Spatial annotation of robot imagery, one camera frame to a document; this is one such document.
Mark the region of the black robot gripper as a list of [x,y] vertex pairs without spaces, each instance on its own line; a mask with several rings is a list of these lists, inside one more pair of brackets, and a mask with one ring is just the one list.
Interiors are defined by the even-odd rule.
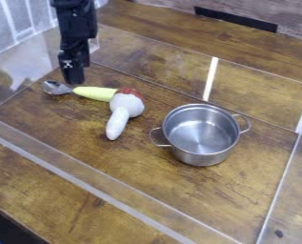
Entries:
[[85,82],[84,69],[90,67],[90,42],[97,37],[97,8],[94,0],[50,0],[57,11],[61,30],[60,66],[69,84]]

